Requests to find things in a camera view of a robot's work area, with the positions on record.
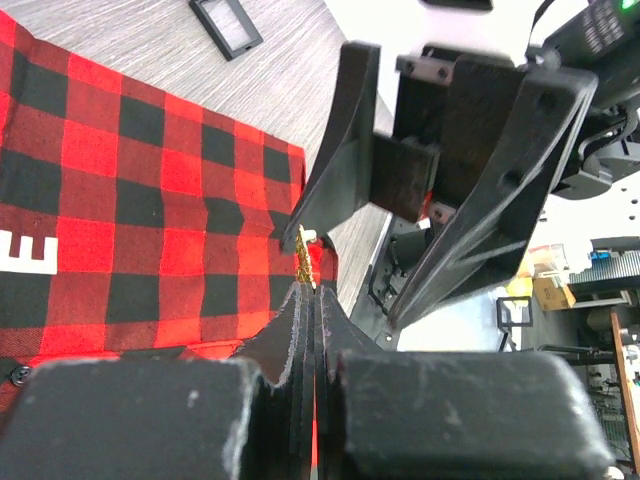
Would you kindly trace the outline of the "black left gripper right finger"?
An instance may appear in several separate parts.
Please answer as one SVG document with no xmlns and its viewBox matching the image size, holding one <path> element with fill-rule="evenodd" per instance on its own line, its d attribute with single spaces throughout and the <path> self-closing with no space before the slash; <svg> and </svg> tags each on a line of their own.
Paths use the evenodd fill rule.
<svg viewBox="0 0 640 480">
<path fill-rule="evenodd" d="M 326 287 L 315 355 L 322 479 L 601 479 L 615 462 L 556 355 L 386 351 Z"/>
</svg>

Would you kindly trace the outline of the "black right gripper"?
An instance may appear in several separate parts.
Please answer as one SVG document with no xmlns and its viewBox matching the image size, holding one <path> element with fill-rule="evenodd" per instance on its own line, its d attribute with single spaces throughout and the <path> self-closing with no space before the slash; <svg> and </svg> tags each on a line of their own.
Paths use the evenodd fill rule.
<svg viewBox="0 0 640 480">
<path fill-rule="evenodd" d="M 323 236 L 372 203 L 409 222 L 454 207 L 389 310 L 393 328 L 516 276 L 598 86 L 573 68 L 425 50 L 399 60 L 394 137 L 374 131 L 381 48 L 341 46 L 333 102 L 307 184 L 280 238 Z"/>
</svg>

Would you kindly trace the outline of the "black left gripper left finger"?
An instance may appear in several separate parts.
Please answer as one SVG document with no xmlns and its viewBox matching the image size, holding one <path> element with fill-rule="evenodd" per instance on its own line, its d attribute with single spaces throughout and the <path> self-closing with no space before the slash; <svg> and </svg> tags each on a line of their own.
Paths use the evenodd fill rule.
<svg viewBox="0 0 640 480">
<path fill-rule="evenodd" d="M 306 479 L 313 290 L 225 360 L 76 359 L 29 377 L 1 432 L 5 479 Z"/>
</svg>

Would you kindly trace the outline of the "gold maple leaf brooch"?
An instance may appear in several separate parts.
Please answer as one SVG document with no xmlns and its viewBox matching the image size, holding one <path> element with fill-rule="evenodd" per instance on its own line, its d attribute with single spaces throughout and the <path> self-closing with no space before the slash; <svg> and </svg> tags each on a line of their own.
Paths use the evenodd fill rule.
<svg viewBox="0 0 640 480">
<path fill-rule="evenodd" d="M 296 237 L 296 256 L 298 267 L 296 268 L 296 278 L 300 283 L 309 284 L 313 289 L 316 288 L 316 281 L 313 272 L 313 262 L 309 251 L 309 245 L 318 240 L 315 230 L 307 230 L 303 225 L 298 227 Z"/>
</svg>

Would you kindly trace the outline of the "red black plaid shirt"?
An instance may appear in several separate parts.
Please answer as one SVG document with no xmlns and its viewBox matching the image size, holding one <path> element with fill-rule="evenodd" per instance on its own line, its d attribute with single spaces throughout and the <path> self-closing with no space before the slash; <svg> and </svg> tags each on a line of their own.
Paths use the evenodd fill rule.
<svg viewBox="0 0 640 480">
<path fill-rule="evenodd" d="M 1 18 L 1 405 L 37 365 L 224 358 L 298 262 L 305 158 Z"/>
</svg>

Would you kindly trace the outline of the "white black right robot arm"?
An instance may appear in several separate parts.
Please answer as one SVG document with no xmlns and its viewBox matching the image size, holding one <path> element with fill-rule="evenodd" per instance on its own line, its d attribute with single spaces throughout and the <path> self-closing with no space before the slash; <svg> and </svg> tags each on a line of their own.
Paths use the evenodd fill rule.
<svg viewBox="0 0 640 480">
<path fill-rule="evenodd" d="M 406 1 L 416 35 L 394 63 L 390 135 L 374 129 L 382 49 L 340 49 L 314 167 L 280 248 L 325 234 L 367 204 L 426 235 L 384 309 L 393 329 L 513 279 L 547 198 L 609 186 L 598 151 L 638 122 L 639 5 L 595 1 L 533 45 L 539 1 Z"/>
</svg>

